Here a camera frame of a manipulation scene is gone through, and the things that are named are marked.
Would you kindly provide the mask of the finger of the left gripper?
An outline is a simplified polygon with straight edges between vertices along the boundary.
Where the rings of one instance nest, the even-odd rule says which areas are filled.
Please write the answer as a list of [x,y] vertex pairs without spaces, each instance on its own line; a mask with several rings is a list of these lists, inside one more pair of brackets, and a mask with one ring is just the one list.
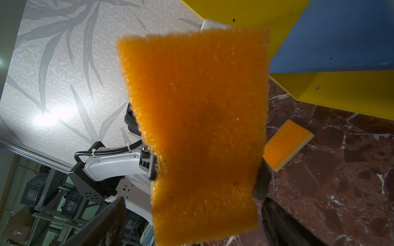
[[271,167],[265,159],[262,159],[260,169],[257,175],[257,181],[253,189],[253,197],[258,200],[265,200],[269,192],[271,182]]

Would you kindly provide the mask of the orange sponge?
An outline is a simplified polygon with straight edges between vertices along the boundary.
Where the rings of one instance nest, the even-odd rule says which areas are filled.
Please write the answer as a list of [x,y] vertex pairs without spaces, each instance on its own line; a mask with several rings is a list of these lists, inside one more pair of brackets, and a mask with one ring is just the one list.
[[279,172],[314,136],[309,130],[287,120],[266,144],[263,158]]
[[156,245],[258,226],[252,197],[268,119],[269,32],[232,27],[118,40],[142,139],[157,157]]

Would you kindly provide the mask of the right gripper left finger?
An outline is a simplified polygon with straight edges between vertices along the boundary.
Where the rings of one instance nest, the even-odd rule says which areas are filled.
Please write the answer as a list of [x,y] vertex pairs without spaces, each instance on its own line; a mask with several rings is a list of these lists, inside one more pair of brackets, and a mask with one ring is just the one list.
[[126,214],[124,198],[119,197],[64,245],[121,246]]

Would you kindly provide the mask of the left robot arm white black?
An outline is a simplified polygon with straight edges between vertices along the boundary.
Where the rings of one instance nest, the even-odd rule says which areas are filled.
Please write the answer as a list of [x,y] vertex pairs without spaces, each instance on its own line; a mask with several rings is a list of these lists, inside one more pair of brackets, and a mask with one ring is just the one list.
[[[78,192],[93,202],[114,202],[122,197],[125,207],[149,223],[153,222],[151,198],[135,186],[133,176],[146,174],[154,182],[158,178],[157,158],[147,150],[142,140],[122,148],[107,148],[102,142],[95,142],[88,151],[74,154],[77,164],[69,172],[69,177]],[[179,203],[174,199],[166,208],[198,218],[212,217],[213,212],[223,212],[230,206],[228,192],[220,192],[218,185],[210,186],[208,191],[197,191],[188,197],[183,196]]]

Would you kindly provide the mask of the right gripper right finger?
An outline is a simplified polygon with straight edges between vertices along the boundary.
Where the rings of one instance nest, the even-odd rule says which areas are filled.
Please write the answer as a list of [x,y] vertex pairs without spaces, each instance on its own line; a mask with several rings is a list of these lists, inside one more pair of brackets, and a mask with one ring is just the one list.
[[261,212],[264,233],[270,246],[325,245],[273,199],[265,199]]

